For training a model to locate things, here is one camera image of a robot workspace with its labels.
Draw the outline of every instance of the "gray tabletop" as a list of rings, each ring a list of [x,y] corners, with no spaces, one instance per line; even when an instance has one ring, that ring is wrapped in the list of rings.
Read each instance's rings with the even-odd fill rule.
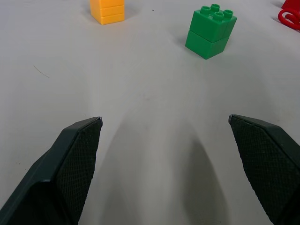
[[[219,0],[238,20],[225,51],[184,47],[210,1],[126,0],[101,26],[87,0],[0,1],[0,206],[66,126],[103,117],[79,224],[270,225],[228,116],[300,143],[300,34],[283,2]]]

